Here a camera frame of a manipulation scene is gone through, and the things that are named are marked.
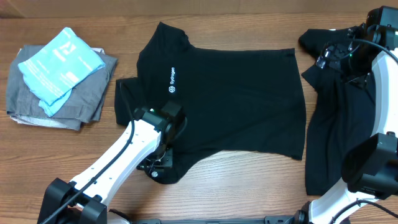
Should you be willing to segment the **plain black t-shirt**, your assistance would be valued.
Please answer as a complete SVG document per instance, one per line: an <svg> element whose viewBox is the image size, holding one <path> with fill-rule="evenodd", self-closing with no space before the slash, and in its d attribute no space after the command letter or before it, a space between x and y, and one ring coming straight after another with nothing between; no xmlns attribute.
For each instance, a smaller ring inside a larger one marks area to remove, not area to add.
<svg viewBox="0 0 398 224"><path fill-rule="evenodd" d="M323 195L341 177L346 153L367 140L375 118L375 81L367 88L340 80L331 68L311 66L302 73L317 92L317 105L307 130L305 186L308 195Z"/></svg>

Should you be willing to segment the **black polo shirt with logo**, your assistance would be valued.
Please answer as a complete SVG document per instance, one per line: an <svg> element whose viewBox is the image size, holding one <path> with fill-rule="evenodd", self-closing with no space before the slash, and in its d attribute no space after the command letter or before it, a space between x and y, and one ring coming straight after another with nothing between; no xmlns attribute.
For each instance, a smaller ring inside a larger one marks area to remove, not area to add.
<svg viewBox="0 0 398 224"><path fill-rule="evenodd" d="M187 125L172 144L173 166L155 178L177 183L198 161L222 150L300 160L305 100L294 49L222 51L194 47L181 29L160 23L140 52L137 77L117 80L116 121L173 101Z"/></svg>

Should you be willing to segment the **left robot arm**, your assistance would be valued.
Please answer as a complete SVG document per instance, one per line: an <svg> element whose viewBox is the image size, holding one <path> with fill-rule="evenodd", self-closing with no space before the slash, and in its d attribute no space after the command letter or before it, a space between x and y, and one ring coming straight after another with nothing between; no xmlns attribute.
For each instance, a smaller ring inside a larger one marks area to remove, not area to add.
<svg viewBox="0 0 398 224"><path fill-rule="evenodd" d="M180 105L139 108L120 138L71 181L56 178L47 187L38 223L128 223L108 206L130 174L143 170L160 177L173 166L172 141L186 127Z"/></svg>

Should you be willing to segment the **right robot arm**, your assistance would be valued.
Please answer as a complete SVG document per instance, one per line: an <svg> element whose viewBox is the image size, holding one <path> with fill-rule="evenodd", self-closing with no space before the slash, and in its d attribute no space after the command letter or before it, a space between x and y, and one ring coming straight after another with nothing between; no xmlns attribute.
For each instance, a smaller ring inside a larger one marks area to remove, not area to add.
<svg viewBox="0 0 398 224"><path fill-rule="evenodd" d="M302 75L317 93L305 164L314 200L287 222L348 223L397 195L397 9L373 9L347 29L309 29L298 41L315 58Z"/></svg>

